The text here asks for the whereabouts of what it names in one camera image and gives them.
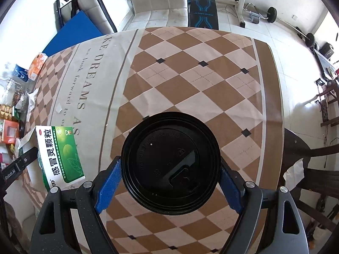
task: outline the black bag strap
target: black bag strap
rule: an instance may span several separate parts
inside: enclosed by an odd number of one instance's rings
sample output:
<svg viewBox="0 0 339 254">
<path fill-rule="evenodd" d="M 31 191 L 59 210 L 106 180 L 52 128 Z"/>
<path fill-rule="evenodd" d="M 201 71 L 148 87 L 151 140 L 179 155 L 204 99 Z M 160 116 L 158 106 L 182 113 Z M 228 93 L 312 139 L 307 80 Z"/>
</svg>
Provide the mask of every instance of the black bag strap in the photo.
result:
<svg viewBox="0 0 339 254">
<path fill-rule="evenodd" d="M 75 14 L 77 14 L 78 10 L 80 10 L 80 8 L 79 8 L 78 0 L 72 0 L 71 3 L 72 3 L 71 18 L 73 18 Z"/>
<path fill-rule="evenodd" d="M 57 19 L 58 19 L 58 23 L 59 23 L 59 27 L 62 28 L 64 26 L 64 22 L 61 16 L 61 6 L 60 6 L 60 0 L 56 0 L 56 14 L 57 14 Z"/>
</svg>

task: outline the metal screw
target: metal screw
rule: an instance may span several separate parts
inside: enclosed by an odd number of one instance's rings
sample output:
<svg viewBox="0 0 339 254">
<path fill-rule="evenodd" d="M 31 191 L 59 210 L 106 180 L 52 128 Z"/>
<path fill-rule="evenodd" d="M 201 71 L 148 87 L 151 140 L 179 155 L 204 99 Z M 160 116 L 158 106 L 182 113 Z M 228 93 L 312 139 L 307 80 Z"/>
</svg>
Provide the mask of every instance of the metal screw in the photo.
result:
<svg viewBox="0 0 339 254">
<path fill-rule="evenodd" d="M 285 186 L 281 186 L 280 191 L 283 193 L 287 193 L 289 190 Z"/>
<path fill-rule="evenodd" d="M 247 181 L 245 184 L 248 188 L 253 188 L 255 185 L 253 181 Z"/>
<path fill-rule="evenodd" d="M 84 183 L 84 187 L 85 187 L 85 188 L 91 188 L 91 187 L 92 187 L 92 182 L 91 182 L 91 181 L 86 181 L 86 182 Z"/>
<path fill-rule="evenodd" d="M 52 188 L 50 189 L 50 192 L 51 192 L 51 193 L 56 193 L 58 190 L 59 190 L 59 188 L 57 188 L 56 186 L 54 186 L 54 187 L 52 187 Z"/>
</svg>

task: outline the orange package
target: orange package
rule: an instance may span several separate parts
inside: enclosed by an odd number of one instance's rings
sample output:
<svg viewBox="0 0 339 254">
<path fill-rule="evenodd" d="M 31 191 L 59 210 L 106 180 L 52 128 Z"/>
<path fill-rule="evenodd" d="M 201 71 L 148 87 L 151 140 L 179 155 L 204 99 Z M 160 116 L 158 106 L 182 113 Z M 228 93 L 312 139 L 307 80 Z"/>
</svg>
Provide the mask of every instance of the orange package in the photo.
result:
<svg viewBox="0 0 339 254">
<path fill-rule="evenodd" d="M 45 63 L 46 59 L 47 59 L 47 55 L 44 53 L 39 53 L 34 59 L 32 64 L 30 65 L 29 69 L 28 69 L 28 77 L 29 79 L 35 81 L 35 79 L 37 78 L 43 64 Z"/>
<path fill-rule="evenodd" d="M 19 137 L 19 123 L 5 119 L 2 127 L 2 142 L 15 144 L 17 137 Z"/>
</svg>

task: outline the weight plate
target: weight plate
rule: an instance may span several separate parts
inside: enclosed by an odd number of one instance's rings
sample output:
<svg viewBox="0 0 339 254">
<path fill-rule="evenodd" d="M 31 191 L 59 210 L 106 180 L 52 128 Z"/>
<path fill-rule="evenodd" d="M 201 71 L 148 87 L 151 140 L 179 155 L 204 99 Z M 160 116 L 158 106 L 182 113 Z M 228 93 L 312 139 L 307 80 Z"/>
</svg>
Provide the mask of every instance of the weight plate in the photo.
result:
<svg viewBox="0 0 339 254">
<path fill-rule="evenodd" d="M 257 16 L 252 16 L 251 22 L 255 24 L 259 24 L 260 18 Z"/>
<path fill-rule="evenodd" d="M 314 47 L 316 44 L 316 39 L 312 33 L 306 34 L 307 38 L 305 39 L 305 44 L 308 48 Z"/>
<path fill-rule="evenodd" d="M 267 22 L 274 23 L 277 19 L 277 10 L 274 7 L 270 7 L 267 11 Z"/>
</svg>

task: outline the black cup lid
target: black cup lid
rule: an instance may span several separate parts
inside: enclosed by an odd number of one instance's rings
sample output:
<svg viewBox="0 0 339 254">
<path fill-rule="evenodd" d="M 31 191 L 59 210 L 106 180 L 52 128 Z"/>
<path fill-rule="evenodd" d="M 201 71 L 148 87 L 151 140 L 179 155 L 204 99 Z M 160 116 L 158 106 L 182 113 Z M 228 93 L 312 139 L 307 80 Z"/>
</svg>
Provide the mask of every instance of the black cup lid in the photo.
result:
<svg viewBox="0 0 339 254">
<path fill-rule="evenodd" d="M 145 208 L 182 215 L 212 195 L 220 172 L 220 150 L 210 129 L 180 112 L 153 115 L 137 125 L 122 148 L 122 178 Z"/>
</svg>

